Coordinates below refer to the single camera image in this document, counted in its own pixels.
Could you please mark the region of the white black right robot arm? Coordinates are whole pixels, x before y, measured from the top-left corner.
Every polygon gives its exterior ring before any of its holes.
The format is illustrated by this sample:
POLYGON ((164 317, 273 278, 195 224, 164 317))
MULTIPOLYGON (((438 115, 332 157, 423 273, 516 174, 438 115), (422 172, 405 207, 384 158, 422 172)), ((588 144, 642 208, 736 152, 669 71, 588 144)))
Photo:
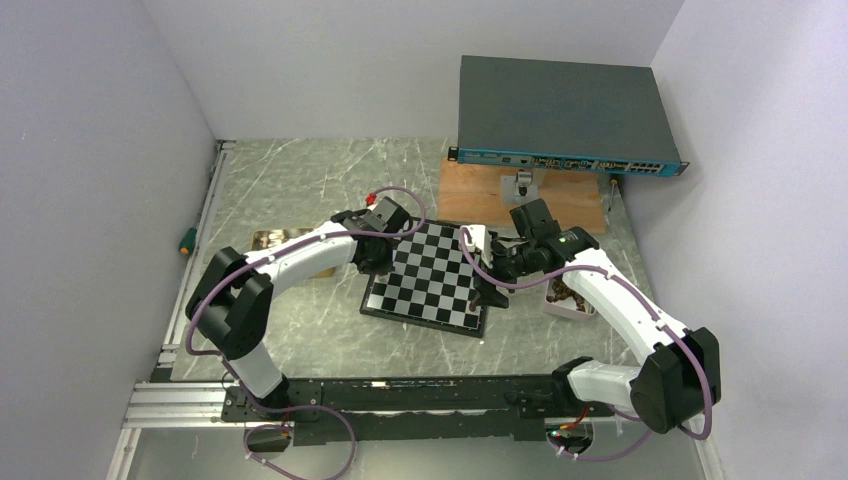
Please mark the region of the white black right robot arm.
POLYGON ((629 281, 581 227, 563 229, 541 199, 510 212, 519 243, 506 247, 483 225, 460 229, 472 266, 474 306, 507 308, 506 291, 558 284, 581 297, 626 342, 636 367, 572 360, 552 374, 551 401, 574 415, 605 404, 636 416, 651 431, 680 429, 697 440, 713 427, 721 397, 720 352, 707 328, 690 329, 629 281))

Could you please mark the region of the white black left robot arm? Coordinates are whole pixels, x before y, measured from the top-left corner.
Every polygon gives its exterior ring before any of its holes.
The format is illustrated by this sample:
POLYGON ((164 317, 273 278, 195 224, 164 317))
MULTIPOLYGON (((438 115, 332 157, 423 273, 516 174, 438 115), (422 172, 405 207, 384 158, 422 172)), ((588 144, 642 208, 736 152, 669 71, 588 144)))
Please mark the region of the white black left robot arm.
POLYGON ((220 249, 186 307, 186 317, 249 391, 248 407, 264 420, 289 406, 289 381, 265 344, 276 296, 323 271, 353 264, 358 272, 391 271, 394 249, 410 233, 410 214, 383 197, 374 205, 333 215, 314 231, 276 248, 240 253, 220 249))

